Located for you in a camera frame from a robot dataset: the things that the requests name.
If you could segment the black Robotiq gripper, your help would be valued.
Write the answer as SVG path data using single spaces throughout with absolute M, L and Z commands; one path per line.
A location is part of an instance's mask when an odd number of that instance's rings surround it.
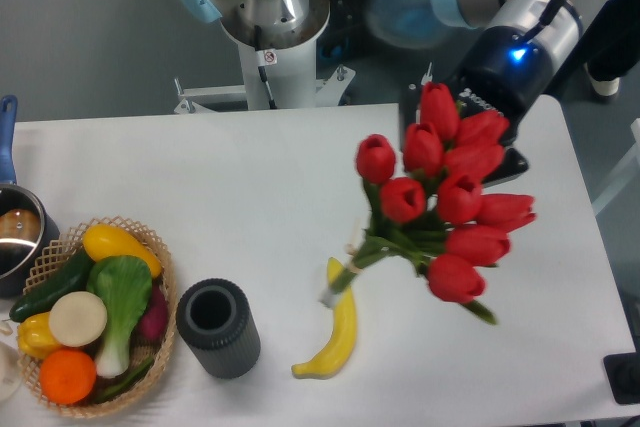
M 513 144 L 520 122 L 554 75 L 548 52 L 536 41 L 523 42 L 522 32 L 506 26 L 482 33 L 454 73 L 445 81 L 456 100 L 465 104 L 463 115 L 496 110 L 509 122 L 500 139 Z M 404 149 L 406 131 L 417 122 L 422 86 L 408 84 L 398 102 L 399 148 Z M 528 159 L 515 147 L 505 149 L 502 163 L 483 181 L 496 186 L 515 180 L 529 169 Z

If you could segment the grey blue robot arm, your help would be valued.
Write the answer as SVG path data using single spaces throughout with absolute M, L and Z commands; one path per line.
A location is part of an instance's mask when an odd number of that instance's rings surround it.
M 203 23 L 220 22 L 238 48 L 252 110 L 335 106 L 343 89 L 316 77 L 316 45 L 330 0 L 180 0 Z M 481 34 L 447 80 L 466 114 L 496 109 L 511 146 L 532 104 L 608 0 L 379 0 L 370 28 L 397 39 L 428 27 Z

